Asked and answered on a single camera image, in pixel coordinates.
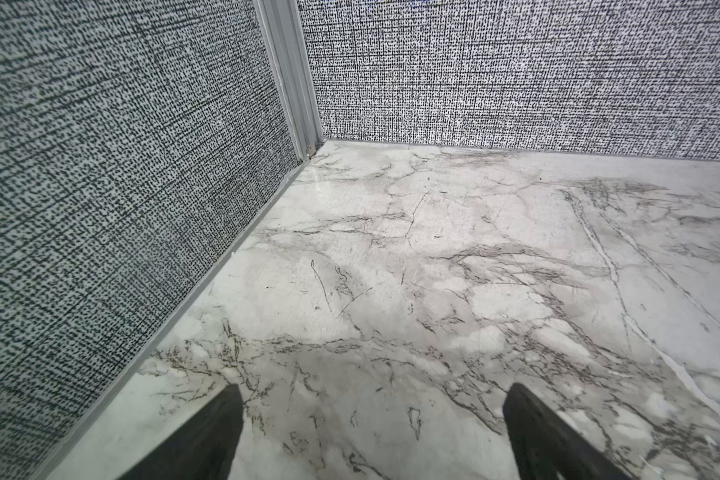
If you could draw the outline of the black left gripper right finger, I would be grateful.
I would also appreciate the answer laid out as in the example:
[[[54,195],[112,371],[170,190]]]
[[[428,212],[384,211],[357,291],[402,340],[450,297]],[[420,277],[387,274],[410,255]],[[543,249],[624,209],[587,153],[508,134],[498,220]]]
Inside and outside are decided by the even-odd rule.
[[[524,385],[511,385],[502,412],[522,479],[627,477]]]

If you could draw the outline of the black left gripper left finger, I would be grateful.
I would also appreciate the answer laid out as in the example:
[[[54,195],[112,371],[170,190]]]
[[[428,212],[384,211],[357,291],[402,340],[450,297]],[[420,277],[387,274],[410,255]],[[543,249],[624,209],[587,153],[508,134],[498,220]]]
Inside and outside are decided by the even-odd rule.
[[[241,392],[228,385],[121,477],[225,480],[243,426]]]

